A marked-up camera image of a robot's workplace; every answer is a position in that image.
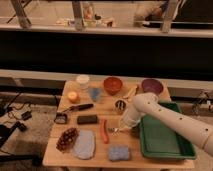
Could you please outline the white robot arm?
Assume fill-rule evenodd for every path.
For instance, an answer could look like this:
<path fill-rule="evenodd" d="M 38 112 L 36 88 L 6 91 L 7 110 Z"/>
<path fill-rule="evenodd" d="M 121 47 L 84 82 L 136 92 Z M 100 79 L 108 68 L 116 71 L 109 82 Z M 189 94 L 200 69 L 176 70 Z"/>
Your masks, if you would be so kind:
<path fill-rule="evenodd" d="M 119 120 L 118 128 L 133 128 L 146 114 L 158 119 L 213 157 L 213 126 L 159 105 L 158 96 L 152 92 L 137 94 L 132 98 Z"/>

